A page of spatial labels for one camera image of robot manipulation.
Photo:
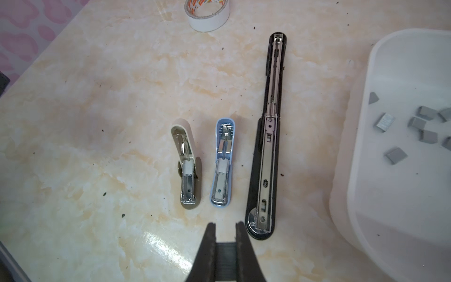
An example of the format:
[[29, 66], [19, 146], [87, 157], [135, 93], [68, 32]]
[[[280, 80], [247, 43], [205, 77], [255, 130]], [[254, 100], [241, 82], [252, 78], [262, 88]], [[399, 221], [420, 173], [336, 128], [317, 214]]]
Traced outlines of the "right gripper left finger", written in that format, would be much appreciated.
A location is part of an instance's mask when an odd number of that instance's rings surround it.
[[216, 267], [216, 224], [209, 223], [204, 232], [187, 282], [214, 282]]

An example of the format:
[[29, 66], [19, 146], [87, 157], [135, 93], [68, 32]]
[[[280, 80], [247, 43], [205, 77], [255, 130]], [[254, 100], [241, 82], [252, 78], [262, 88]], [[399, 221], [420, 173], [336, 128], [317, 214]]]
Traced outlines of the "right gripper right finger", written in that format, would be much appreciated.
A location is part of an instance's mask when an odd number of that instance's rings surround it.
[[266, 282], [243, 222], [236, 224], [236, 256], [238, 282]]

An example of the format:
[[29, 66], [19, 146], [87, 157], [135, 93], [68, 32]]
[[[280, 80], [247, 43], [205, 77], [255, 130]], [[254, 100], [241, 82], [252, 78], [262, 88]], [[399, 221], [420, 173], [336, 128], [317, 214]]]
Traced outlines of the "staple strip large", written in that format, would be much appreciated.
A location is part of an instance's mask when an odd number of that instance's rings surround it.
[[237, 249], [235, 242], [216, 244], [215, 281], [237, 280]]

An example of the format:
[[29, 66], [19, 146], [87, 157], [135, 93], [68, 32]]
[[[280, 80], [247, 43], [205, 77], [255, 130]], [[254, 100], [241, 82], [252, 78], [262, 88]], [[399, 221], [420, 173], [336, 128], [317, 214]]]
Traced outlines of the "black stapler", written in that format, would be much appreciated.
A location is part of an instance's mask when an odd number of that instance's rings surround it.
[[264, 106], [257, 124], [249, 193], [245, 213], [246, 229], [256, 240], [270, 238], [276, 226], [280, 116], [284, 58], [287, 37], [275, 32], [268, 43], [265, 67]]

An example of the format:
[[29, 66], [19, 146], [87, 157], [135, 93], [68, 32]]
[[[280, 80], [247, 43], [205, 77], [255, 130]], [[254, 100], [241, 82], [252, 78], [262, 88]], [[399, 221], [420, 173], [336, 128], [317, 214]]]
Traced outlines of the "light blue mini stapler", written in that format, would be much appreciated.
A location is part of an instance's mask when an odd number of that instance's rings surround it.
[[210, 202], [214, 206], [224, 208], [231, 200], [235, 122], [227, 117], [219, 119], [215, 136], [216, 161]]

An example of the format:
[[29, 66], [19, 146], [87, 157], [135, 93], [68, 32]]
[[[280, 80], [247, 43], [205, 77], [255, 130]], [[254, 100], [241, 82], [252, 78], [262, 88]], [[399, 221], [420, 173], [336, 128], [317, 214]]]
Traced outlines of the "white mini stapler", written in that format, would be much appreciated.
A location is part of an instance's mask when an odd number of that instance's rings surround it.
[[176, 119], [170, 129], [179, 161], [177, 171], [181, 178], [180, 204], [184, 209], [196, 208], [202, 196], [202, 161], [198, 157], [190, 124]]

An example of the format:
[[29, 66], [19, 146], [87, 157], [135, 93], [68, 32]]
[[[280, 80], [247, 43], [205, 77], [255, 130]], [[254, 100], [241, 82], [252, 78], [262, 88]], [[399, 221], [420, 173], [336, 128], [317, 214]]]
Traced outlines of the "white plastic tray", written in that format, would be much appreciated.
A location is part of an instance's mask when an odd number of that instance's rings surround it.
[[394, 32], [372, 48], [345, 115], [330, 213], [398, 282], [451, 279], [451, 34]]

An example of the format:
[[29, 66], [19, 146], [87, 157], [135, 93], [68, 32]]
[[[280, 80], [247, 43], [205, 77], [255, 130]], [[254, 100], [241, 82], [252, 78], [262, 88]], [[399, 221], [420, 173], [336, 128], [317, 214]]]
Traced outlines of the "white tape roll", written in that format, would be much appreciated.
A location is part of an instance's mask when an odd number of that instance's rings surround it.
[[230, 16], [230, 1], [186, 0], [184, 10], [191, 28], [197, 32], [211, 32], [227, 22]]

